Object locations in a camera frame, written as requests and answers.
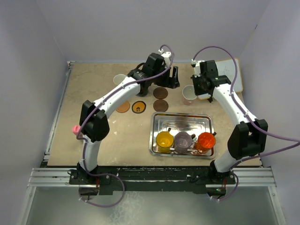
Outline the dark brown coaster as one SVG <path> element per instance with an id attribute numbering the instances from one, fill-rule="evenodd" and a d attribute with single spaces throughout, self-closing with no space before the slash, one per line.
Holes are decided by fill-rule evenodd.
<path id="1" fill-rule="evenodd" d="M 166 88 L 157 87 L 153 91 L 153 96 L 157 99 L 165 99 L 168 96 L 168 91 Z"/>
<path id="2" fill-rule="evenodd" d="M 153 103 L 153 108 L 156 112 L 166 112 L 168 107 L 169 104 L 163 99 L 158 99 Z"/>

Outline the pink mug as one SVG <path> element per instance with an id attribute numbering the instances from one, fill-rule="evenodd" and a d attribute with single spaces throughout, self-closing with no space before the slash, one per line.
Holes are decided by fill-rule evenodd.
<path id="1" fill-rule="evenodd" d="M 191 105 L 197 99 L 197 96 L 195 95 L 195 91 L 194 91 L 194 86 L 193 85 L 185 86 L 182 90 L 182 96 L 183 96 L 183 104 Z"/>

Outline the black mug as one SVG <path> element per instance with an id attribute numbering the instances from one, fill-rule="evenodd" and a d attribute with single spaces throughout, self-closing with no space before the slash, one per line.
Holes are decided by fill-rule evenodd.
<path id="1" fill-rule="evenodd" d="M 136 94 L 138 97 L 145 97 L 149 93 L 149 87 L 140 85 L 140 91 Z"/>

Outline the yellow black-rimmed coaster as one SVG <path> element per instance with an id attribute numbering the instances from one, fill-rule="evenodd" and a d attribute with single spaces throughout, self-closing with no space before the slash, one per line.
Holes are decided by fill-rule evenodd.
<path id="1" fill-rule="evenodd" d="M 136 101 L 132 105 L 132 112 L 136 114 L 141 114 L 146 110 L 146 103 L 143 101 Z"/>

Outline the orange-brown wooden coaster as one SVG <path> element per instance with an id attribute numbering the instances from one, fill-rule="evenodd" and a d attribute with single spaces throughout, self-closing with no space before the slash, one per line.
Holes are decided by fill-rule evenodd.
<path id="1" fill-rule="evenodd" d="M 130 103 L 128 101 L 125 101 L 122 105 L 120 105 L 116 111 L 119 113 L 125 113 L 130 109 Z"/>

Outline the yellow-green mug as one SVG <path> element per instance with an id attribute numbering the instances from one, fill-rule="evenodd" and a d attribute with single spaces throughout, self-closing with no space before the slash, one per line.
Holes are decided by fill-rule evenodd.
<path id="1" fill-rule="evenodd" d="M 127 76 L 124 74 L 118 74 L 113 78 L 113 83 L 115 85 L 119 85 L 120 83 L 123 82 L 123 80 L 126 78 Z"/>

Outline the yellow translucent cup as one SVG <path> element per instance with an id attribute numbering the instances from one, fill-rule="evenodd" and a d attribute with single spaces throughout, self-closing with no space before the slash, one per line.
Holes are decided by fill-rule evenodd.
<path id="1" fill-rule="evenodd" d="M 174 137 L 168 131 L 158 133 L 156 137 L 156 149 L 160 153 L 168 153 L 173 146 Z"/>

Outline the purple translucent cup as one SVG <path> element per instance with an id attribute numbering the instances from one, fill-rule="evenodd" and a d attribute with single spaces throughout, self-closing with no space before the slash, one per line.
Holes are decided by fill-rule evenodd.
<path id="1" fill-rule="evenodd" d="M 194 138 L 195 134 L 190 135 L 187 132 L 179 132 L 174 137 L 174 150 L 179 154 L 186 154 Z"/>

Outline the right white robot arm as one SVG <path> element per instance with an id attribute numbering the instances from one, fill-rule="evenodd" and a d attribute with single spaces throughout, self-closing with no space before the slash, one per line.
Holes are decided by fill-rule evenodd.
<path id="1" fill-rule="evenodd" d="M 209 101 L 216 100 L 228 114 L 234 125 L 233 132 L 227 142 L 227 151 L 212 163 L 209 180 L 220 183 L 225 173 L 246 157 L 253 157 L 265 149 L 266 134 L 257 130 L 268 130 L 266 120 L 257 119 L 239 99 L 232 88 L 232 82 L 226 75 L 219 75 L 214 60 L 192 60 L 194 74 L 191 76 L 197 96 L 209 95 Z"/>

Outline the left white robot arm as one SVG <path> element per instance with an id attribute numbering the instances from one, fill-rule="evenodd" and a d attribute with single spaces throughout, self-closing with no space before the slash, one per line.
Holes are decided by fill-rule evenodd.
<path id="1" fill-rule="evenodd" d="M 130 70 L 112 91 L 94 102 L 87 100 L 83 103 L 76 138 L 83 140 L 79 166 L 83 169 L 80 179 L 86 184 L 96 180 L 98 152 L 102 140 L 110 131 L 108 119 L 113 112 L 132 96 L 147 95 L 152 84 L 172 89 L 179 86 L 178 68 L 172 65 L 173 58 L 172 51 L 160 49 L 158 53 L 151 53 L 146 62 Z"/>

